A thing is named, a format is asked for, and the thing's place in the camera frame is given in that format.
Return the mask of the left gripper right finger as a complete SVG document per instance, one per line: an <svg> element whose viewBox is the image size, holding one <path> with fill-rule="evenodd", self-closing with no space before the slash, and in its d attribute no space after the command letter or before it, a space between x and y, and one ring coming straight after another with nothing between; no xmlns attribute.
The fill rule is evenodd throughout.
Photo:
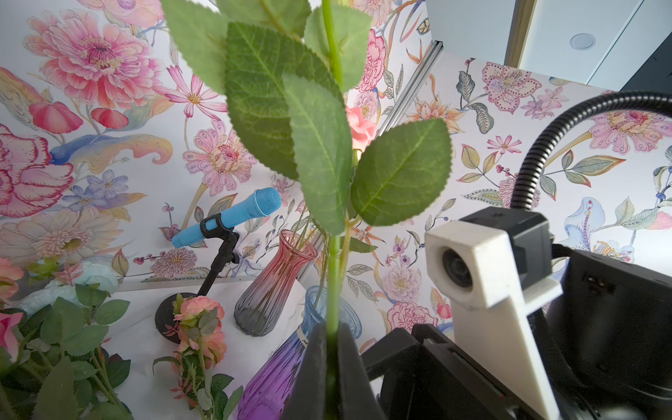
<svg viewBox="0 0 672 420"><path fill-rule="evenodd" d="M349 325L338 332L338 419L383 420Z"/></svg>

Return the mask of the large pink rose stem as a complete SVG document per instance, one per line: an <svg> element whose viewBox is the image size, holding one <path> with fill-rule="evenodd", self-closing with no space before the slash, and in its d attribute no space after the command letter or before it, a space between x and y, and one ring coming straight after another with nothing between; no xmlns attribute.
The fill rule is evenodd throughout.
<svg viewBox="0 0 672 420"><path fill-rule="evenodd" d="M346 107L353 149L364 152L376 139L376 124L366 119L360 108Z"/></svg>

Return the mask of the pink rose spray stem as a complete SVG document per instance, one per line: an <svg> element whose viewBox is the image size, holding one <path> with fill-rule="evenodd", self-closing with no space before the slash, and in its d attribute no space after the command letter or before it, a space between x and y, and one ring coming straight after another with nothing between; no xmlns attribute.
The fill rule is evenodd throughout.
<svg viewBox="0 0 672 420"><path fill-rule="evenodd" d="M228 419L243 396L242 387L231 395L226 392L232 376L214 372L227 353L224 316L215 300L189 293L168 297L155 316L157 330L177 348L153 363L171 366L177 374L171 392L201 419Z"/></svg>

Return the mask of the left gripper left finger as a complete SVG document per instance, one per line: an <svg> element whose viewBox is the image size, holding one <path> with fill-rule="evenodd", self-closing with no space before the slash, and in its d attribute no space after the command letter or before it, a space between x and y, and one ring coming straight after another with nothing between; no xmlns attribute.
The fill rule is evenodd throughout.
<svg viewBox="0 0 672 420"><path fill-rule="evenodd" d="M313 328L283 420L322 420L327 396L327 324Z"/></svg>

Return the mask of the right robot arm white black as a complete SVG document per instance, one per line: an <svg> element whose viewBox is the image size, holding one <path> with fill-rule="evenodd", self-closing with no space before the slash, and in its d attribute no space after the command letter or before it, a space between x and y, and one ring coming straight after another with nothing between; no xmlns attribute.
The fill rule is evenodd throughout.
<svg viewBox="0 0 672 420"><path fill-rule="evenodd" d="M671 170L652 199L617 183L573 199L558 232L535 205L547 166L582 122L623 152L671 131L671 97L602 94L533 143L509 204L430 231L428 269L453 303L453 336L395 327L364 353L387 419L668 419L671 416Z"/></svg>

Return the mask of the coral pink rose stem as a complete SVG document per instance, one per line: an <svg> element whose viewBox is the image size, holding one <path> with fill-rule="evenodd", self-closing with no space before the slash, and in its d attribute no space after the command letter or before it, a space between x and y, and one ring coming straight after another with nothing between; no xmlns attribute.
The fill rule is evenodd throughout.
<svg viewBox="0 0 672 420"><path fill-rule="evenodd" d="M227 99L245 148L297 180L327 239L325 406L344 416L340 297L356 222L387 227L421 214L452 170L446 122L399 125L353 145L344 100L362 79L372 19L344 1L192 1L161 5L169 33L194 73Z"/></svg>

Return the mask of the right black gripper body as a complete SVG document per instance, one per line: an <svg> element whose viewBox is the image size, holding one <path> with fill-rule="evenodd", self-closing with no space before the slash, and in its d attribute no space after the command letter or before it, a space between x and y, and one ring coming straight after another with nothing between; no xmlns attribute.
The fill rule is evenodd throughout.
<svg viewBox="0 0 672 420"><path fill-rule="evenodd" d="M397 328L362 354L369 379L383 378L378 397L389 419L539 419L434 325ZM669 419L670 407L620 399L584 383L551 379L563 419Z"/></svg>

